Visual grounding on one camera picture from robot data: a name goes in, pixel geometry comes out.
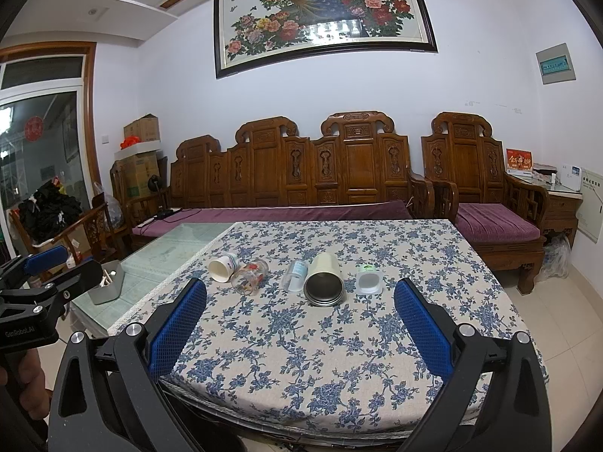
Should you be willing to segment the person's left hand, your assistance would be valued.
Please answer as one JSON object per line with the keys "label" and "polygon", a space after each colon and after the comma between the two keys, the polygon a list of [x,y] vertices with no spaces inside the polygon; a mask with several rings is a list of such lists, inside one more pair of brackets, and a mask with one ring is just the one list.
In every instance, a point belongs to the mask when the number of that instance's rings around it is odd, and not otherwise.
{"label": "person's left hand", "polygon": [[1,385],[15,380],[20,389],[20,405],[31,419],[45,419],[50,411],[50,397],[45,387],[45,373],[39,351],[30,349],[18,363],[1,366]]}

